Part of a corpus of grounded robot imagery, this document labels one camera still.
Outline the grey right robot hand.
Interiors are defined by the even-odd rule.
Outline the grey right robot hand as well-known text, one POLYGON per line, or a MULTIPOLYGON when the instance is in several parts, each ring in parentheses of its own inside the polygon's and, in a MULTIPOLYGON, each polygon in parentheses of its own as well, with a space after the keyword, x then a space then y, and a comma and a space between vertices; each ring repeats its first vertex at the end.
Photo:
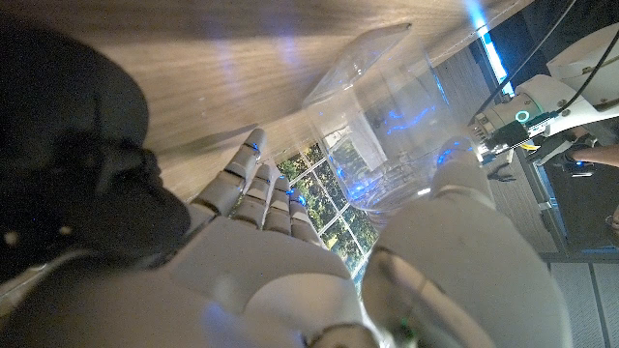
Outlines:
POLYGON ((360 286, 292 200, 273 228, 195 207, 157 269, 96 254, 55 265, 11 312, 5 347, 569 347, 546 264, 495 208, 477 147, 440 148, 430 195, 380 232, 360 286))

